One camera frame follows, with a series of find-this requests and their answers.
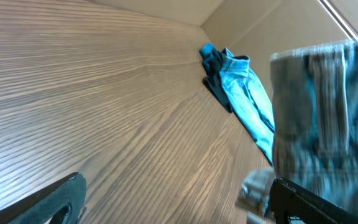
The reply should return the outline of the light blue denim shorts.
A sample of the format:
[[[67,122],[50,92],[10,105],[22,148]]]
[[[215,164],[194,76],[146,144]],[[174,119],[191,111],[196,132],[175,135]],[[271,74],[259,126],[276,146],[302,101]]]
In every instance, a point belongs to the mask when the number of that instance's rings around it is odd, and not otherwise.
[[[358,217],[358,40],[275,53],[270,74],[273,166],[247,176],[238,206],[272,218],[283,177]]]

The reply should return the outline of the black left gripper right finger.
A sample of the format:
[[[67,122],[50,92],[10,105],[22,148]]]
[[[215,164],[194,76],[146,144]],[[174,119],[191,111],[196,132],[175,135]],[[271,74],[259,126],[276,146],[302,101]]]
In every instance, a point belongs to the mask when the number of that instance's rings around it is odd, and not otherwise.
[[[269,207],[277,224],[358,223],[357,217],[284,178],[273,181]]]

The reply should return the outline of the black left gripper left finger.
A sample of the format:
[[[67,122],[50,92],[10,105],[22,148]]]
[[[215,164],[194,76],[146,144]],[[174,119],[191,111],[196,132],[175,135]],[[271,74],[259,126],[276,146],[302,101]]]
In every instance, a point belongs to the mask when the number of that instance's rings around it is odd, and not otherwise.
[[[86,179],[79,172],[0,210],[0,223],[78,224],[86,211]]]

